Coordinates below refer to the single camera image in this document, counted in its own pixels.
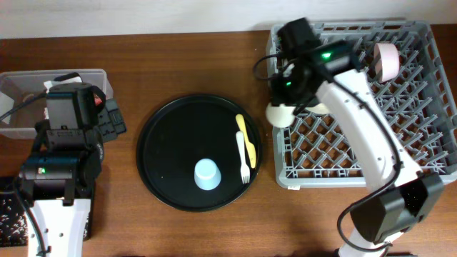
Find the light blue cup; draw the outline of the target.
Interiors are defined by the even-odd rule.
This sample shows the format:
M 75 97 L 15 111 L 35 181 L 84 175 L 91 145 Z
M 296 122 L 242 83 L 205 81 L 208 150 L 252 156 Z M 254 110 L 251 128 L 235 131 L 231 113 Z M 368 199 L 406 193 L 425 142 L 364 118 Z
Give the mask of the light blue cup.
M 203 158 L 194 167 L 194 181 L 205 191 L 215 189 L 221 182 L 221 172 L 214 161 Z

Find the white cup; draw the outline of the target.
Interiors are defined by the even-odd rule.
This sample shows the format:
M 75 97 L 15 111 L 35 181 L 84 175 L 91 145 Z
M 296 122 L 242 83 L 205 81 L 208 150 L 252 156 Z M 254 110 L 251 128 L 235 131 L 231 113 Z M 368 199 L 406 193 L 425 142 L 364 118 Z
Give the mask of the white cup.
M 276 128 L 286 128 L 295 120 L 296 116 L 293 114 L 295 109 L 295 106 L 287 106 L 285 104 L 274 106 L 269 103 L 266 107 L 266 119 Z

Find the pink bowl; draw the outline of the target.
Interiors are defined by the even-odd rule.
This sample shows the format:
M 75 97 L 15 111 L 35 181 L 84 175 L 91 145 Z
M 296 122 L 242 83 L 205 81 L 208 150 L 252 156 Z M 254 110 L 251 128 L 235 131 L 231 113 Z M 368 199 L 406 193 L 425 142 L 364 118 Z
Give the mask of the pink bowl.
M 383 83 L 397 77 L 400 69 L 400 58 L 394 44 L 376 43 L 374 59 L 378 82 Z

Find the white plastic fork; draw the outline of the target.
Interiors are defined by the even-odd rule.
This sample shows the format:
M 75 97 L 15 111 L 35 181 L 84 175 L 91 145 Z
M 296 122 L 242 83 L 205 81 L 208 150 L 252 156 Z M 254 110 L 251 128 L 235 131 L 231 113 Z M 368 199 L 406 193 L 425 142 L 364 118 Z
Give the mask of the white plastic fork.
M 238 153 L 240 156 L 240 161 L 241 161 L 241 167 L 240 167 L 240 173 L 241 173 L 241 181 L 243 184 L 248 184 L 250 182 L 250 168 L 248 167 L 246 163 L 246 153 L 245 153 L 245 143 L 244 143 L 244 137 L 243 137 L 243 132 L 238 131 L 236 132 L 236 143 L 238 146 Z

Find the beige bowl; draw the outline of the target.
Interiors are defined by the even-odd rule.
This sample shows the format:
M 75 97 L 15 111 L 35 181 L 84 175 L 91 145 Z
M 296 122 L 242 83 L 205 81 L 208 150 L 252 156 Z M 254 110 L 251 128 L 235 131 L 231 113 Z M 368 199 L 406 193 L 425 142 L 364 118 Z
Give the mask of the beige bowl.
M 316 97 L 310 99 L 305 103 L 305 110 L 309 113 L 318 115 L 326 115 L 331 113 L 329 108 L 325 104 L 321 103 Z

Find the red snack wrapper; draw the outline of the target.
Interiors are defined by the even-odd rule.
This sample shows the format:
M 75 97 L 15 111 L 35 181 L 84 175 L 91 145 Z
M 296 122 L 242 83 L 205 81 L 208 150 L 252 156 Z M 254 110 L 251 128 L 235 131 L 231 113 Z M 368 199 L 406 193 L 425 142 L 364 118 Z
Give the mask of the red snack wrapper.
M 103 101 L 98 96 L 95 96 L 94 100 L 95 100 L 96 106 L 100 106 L 103 103 Z

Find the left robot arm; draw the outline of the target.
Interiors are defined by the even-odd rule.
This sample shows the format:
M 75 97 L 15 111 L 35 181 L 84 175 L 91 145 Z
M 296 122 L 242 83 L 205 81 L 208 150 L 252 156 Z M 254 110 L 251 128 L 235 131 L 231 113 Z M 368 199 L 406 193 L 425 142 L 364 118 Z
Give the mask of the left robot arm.
M 14 193 L 26 215 L 29 256 L 81 256 L 104 144 L 126 132 L 115 99 L 70 73 L 45 84 L 47 117 Z

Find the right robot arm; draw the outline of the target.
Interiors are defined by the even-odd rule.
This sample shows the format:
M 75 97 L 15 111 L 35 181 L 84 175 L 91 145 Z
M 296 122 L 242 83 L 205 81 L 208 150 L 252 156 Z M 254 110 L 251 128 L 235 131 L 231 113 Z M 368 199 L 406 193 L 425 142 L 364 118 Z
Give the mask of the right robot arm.
M 290 126 L 313 101 L 323 104 L 347 138 L 368 195 L 343 210 L 354 229 L 336 256 L 385 256 L 392 243 L 422 222 L 444 190 L 441 177 L 424 173 L 375 102 L 366 73 L 344 40 L 323 44 L 307 19 L 277 33 L 285 66 L 270 79 L 268 122 Z

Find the yellow plastic knife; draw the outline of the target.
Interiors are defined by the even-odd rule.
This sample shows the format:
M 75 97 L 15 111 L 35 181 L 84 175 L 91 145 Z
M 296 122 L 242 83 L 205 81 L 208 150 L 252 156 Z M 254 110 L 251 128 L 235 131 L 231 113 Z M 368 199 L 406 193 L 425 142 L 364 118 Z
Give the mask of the yellow plastic knife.
M 257 161 L 256 149 L 255 149 L 255 146 L 249 141 L 246 122 L 244 120 L 244 117 L 243 117 L 242 114 L 236 114 L 235 119 L 236 119 L 236 123 L 238 125 L 238 128 L 243 133 L 244 141 L 245 141 L 245 144 L 246 144 L 246 150 L 248 152 L 250 166 L 251 166 L 251 168 L 255 168 L 256 167 L 256 161 Z

